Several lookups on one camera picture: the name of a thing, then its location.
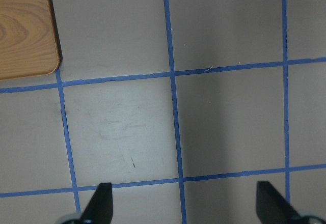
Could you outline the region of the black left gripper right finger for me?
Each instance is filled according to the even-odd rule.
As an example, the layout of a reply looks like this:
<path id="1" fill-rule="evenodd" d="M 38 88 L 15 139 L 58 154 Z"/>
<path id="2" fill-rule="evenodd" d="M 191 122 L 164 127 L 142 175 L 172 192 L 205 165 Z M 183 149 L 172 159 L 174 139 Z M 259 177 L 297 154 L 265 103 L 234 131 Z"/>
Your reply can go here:
<path id="1" fill-rule="evenodd" d="M 269 181 L 257 182 L 256 214 L 263 224 L 300 223 L 302 219 Z"/>

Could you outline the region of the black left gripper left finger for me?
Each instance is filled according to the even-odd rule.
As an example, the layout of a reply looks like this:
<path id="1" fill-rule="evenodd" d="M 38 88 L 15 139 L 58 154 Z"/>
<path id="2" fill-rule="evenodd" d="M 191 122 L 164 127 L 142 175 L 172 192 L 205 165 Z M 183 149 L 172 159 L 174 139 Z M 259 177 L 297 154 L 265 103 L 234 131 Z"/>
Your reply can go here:
<path id="1" fill-rule="evenodd" d="M 91 197 L 80 223 L 109 224 L 113 218 L 113 193 L 111 183 L 100 183 Z"/>

